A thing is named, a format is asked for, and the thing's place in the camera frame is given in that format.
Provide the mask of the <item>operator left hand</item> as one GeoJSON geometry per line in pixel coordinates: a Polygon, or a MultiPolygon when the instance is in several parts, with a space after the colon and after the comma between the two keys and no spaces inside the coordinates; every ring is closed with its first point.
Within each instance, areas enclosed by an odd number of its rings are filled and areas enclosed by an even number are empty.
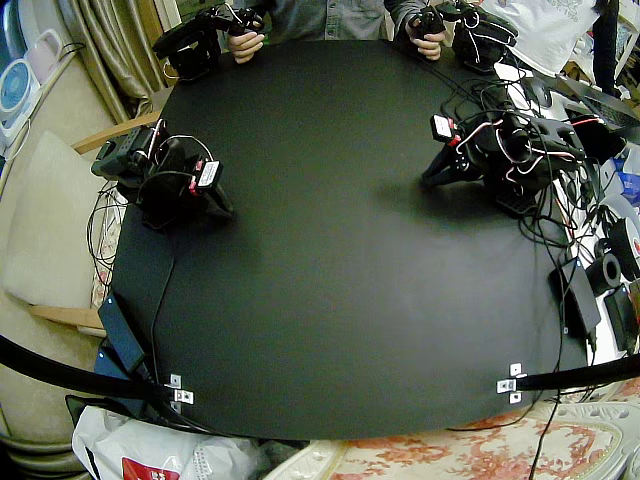
{"type": "Polygon", "coordinates": [[[420,36],[414,30],[409,31],[409,39],[412,44],[411,49],[429,61],[436,61],[441,57],[441,47],[444,38],[444,32],[420,36]]]}

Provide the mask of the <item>operator right hand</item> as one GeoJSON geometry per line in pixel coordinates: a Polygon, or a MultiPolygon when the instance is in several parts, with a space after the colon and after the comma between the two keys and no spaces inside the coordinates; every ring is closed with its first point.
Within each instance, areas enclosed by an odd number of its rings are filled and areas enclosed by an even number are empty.
{"type": "Polygon", "coordinates": [[[264,43],[265,35],[250,31],[240,36],[229,35],[227,46],[237,64],[249,62],[264,43]]]}

